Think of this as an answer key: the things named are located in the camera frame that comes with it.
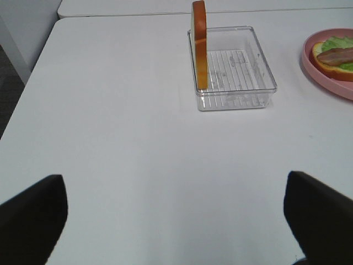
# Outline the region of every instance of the pink plate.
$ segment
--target pink plate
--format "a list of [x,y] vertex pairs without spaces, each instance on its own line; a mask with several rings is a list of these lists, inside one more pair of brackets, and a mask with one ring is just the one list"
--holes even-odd
[[315,43],[326,41],[328,38],[353,37],[353,29],[325,29],[311,35],[304,43],[302,52],[302,63],[308,74],[321,86],[341,97],[353,100],[353,82],[338,81],[327,77],[311,63],[311,50]]

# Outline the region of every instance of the bacon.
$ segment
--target bacon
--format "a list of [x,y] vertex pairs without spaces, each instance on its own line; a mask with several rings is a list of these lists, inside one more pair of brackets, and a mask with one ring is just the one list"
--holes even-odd
[[334,48],[318,55],[317,59],[330,66],[353,62],[353,48]]

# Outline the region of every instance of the sandwich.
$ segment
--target sandwich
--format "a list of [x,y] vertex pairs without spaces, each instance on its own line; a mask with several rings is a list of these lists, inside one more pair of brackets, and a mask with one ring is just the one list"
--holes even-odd
[[312,49],[315,67],[327,77],[353,82],[353,38],[333,36]]

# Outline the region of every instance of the floor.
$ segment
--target floor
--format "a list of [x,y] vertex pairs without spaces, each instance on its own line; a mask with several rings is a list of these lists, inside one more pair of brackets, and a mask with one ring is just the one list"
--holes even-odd
[[23,89],[23,82],[0,46],[0,139]]

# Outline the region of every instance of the white wall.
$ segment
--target white wall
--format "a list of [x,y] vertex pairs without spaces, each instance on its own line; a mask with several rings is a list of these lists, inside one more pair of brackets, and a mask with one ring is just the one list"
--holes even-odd
[[0,44],[26,84],[61,0],[0,0]]

